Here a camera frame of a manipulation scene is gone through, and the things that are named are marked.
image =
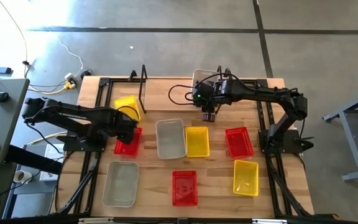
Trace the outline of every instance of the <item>wooden tabletop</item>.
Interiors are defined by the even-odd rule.
[[[78,104],[94,107],[100,77],[85,77]],[[281,78],[268,78],[269,86],[284,87]],[[150,77],[145,84],[142,96],[147,114],[141,113],[143,128],[137,157],[118,156],[113,153],[116,140],[108,140],[106,151],[102,153],[94,193],[92,216],[109,217],[203,217],[203,218],[272,218],[273,207],[270,196],[269,180],[264,155],[260,152],[257,131],[260,129],[256,102],[243,100],[232,106],[224,105],[216,115],[214,123],[201,121],[202,113],[192,106],[177,106],[168,99],[167,92],[172,85],[191,85],[190,77]],[[111,107],[114,100],[124,96],[139,94],[138,83],[115,83],[112,89]],[[183,94],[189,89],[179,88],[172,91],[172,98],[183,100]],[[264,114],[267,114],[263,103]],[[277,104],[272,104],[276,121],[283,115]],[[210,156],[162,160],[157,155],[155,123],[162,119],[180,118],[185,126],[207,126],[209,130]],[[246,158],[259,164],[259,196],[246,197],[234,194],[233,167],[225,140],[225,129],[245,126],[248,129],[255,155]],[[83,152],[75,152],[66,161],[60,177],[58,206],[62,206],[78,186]],[[296,199],[310,213],[313,213],[305,172],[299,158],[283,154],[283,164],[288,188]],[[102,204],[104,183],[108,165],[112,161],[134,161],[139,165],[139,181],[135,204],[131,208],[106,207]],[[195,170],[198,181],[198,206],[172,206],[172,172],[175,170]],[[280,208],[284,211],[282,193],[277,187]],[[88,197],[88,187],[84,191],[83,206]]]

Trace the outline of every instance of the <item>desk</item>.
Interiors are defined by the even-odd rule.
[[[100,77],[85,77],[78,104],[94,107]],[[281,78],[267,79],[269,86],[284,87]],[[270,196],[269,180],[265,157],[260,152],[257,131],[260,129],[257,104],[254,101],[240,101],[232,106],[224,105],[216,115],[214,123],[201,121],[202,113],[192,107],[178,108],[168,99],[168,89],[173,84],[191,85],[189,77],[149,77],[143,93],[147,114],[141,112],[143,128],[139,153],[136,158],[121,157],[113,153],[116,140],[110,138],[106,151],[102,153],[96,189],[94,193],[92,216],[105,217],[203,217],[203,218],[272,218],[273,207]],[[115,83],[112,88],[110,107],[114,100],[124,96],[139,94],[139,83]],[[188,89],[178,88],[172,91],[172,98],[183,98]],[[284,111],[279,105],[273,104],[273,113],[278,120]],[[207,126],[209,129],[209,145],[211,155],[205,158],[182,158],[161,160],[157,155],[155,123],[162,119],[180,118],[185,126]],[[245,126],[248,129],[255,156],[248,161],[259,163],[259,196],[245,197],[232,192],[232,176],[234,160],[227,151],[224,130]],[[75,152],[63,168],[59,183],[58,204],[62,206],[78,186],[83,152]],[[296,199],[310,213],[313,213],[305,172],[299,158],[291,154],[283,154],[285,176],[288,188]],[[137,197],[131,208],[106,207],[102,204],[104,182],[108,165],[111,161],[134,161],[139,165],[139,182]],[[174,170],[195,170],[198,178],[198,206],[172,206],[172,172]],[[85,188],[81,208],[88,197]],[[283,197],[277,187],[280,208],[284,211]]]

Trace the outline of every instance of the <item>gray plastic basket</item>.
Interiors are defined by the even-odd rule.
[[[186,155],[185,133],[181,119],[157,121],[157,153],[161,159],[176,159]]]
[[[105,206],[133,206],[137,191],[139,166],[136,162],[114,161],[110,163],[104,185],[102,203]]]

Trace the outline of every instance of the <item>yellow basket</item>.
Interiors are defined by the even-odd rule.
[[[234,161],[233,193],[258,196],[259,169],[257,162]]]
[[[209,156],[209,137],[207,127],[186,128],[187,157]]]
[[[139,115],[139,118],[137,117],[136,112],[130,108],[121,108],[119,111],[124,112],[130,118],[132,118],[136,121],[139,120],[139,122],[140,122],[140,113],[139,113],[139,109],[137,107],[135,96],[128,96],[125,98],[121,98],[119,100],[114,100],[114,106],[116,107],[116,109],[118,109],[122,106],[130,106],[131,108],[134,108],[136,110],[137,114]]]

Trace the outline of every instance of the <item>red basket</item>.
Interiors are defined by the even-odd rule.
[[[225,133],[230,157],[238,159],[254,155],[246,127],[227,129]]]
[[[172,205],[173,206],[198,205],[196,171],[173,171]]]
[[[139,151],[140,136],[142,135],[142,128],[135,129],[135,137],[132,142],[127,145],[117,140],[116,147],[114,148],[115,154],[136,157]]]

